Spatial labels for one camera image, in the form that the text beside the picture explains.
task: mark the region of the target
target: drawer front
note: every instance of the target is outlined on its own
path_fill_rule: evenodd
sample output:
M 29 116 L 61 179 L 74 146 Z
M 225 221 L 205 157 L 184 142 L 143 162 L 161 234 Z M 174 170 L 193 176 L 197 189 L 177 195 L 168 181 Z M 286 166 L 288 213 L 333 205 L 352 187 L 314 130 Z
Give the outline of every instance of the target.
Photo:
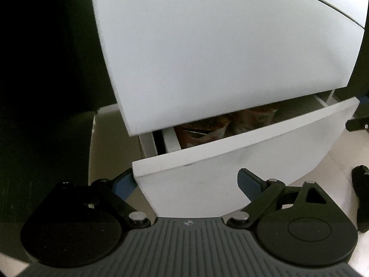
M 130 135 L 346 86 L 364 30 L 318 0 L 93 0 Z
M 239 169 L 292 183 L 319 164 L 358 103 L 351 98 L 264 128 L 133 162 L 136 181 L 158 216 L 222 216 L 249 203 L 237 186 Z

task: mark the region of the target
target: screw head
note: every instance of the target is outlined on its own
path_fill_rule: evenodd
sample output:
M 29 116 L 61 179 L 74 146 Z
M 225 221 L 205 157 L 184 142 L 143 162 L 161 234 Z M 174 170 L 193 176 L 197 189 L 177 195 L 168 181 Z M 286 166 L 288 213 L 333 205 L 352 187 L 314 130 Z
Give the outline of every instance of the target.
M 147 219 L 147 214 L 142 211 L 134 211 L 131 212 L 128 217 L 134 224 L 141 224 L 144 220 Z
M 246 222 L 249 219 L 250 215 L 244 211 L 237 211 L 232 214 L 231 219 L 237 222 Z

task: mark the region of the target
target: triangular cutout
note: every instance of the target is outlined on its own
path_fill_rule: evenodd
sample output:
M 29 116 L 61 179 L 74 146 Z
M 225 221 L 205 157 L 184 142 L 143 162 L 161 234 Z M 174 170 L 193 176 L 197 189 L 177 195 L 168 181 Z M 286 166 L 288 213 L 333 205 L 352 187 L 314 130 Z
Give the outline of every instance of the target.
M 318 191 L 315 188 L 309 189 L 307 196 L 306 196 L 306 202 L 326 204 L 326 201 L 324 200 L 324 198 L 318 193 Z

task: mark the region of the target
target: beige floor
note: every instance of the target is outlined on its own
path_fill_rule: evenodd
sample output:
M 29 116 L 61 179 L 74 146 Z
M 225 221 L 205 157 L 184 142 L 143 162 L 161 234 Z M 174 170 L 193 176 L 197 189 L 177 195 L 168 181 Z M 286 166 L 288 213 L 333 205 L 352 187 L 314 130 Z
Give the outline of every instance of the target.
M 103 140 L 94 141 L 93 138 L 92 141 L 95 151 L 90 155 L 90 182 L 98 178 L 112 179 L 130 167 L 131 161 L 141 157 L 137 137 L 129 138 L 128 134 L 122 134 L 124 124 L 116 112 L 114 107 L 107 108 L 105 114 L 96 118 L 94 135 L 99 134 Z M 352 168 L 362 164 L 369 166 L 369 133 L 344 131 L 320 164 L 292 185 L 301 186 L 305 180 L 317 181 L 356 225 L 358 201 L 350 174 Z M 140 189 L 136 189 L 127 201 L 154 219 L 155 214 Z M 365 277 L 369 277 L 368 251 L 369 232 L 359 235 L 357 247 L 349 261 Z M 16 276 L 26 266 L 0 254 L 0 270 L 8 277 Z

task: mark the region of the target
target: brown snack package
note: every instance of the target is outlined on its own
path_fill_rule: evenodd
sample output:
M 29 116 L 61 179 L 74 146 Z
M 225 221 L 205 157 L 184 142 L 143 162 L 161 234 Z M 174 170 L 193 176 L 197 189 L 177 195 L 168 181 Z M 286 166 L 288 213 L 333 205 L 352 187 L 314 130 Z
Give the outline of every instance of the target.
M 231 122 L 228 114 L 174 127 L 182 149 L 222 139 Z
M 265 127 L 272 122 L 278 105 L 268 104 L 232 113 L 233 122 L 229 129 L 233 135 Z

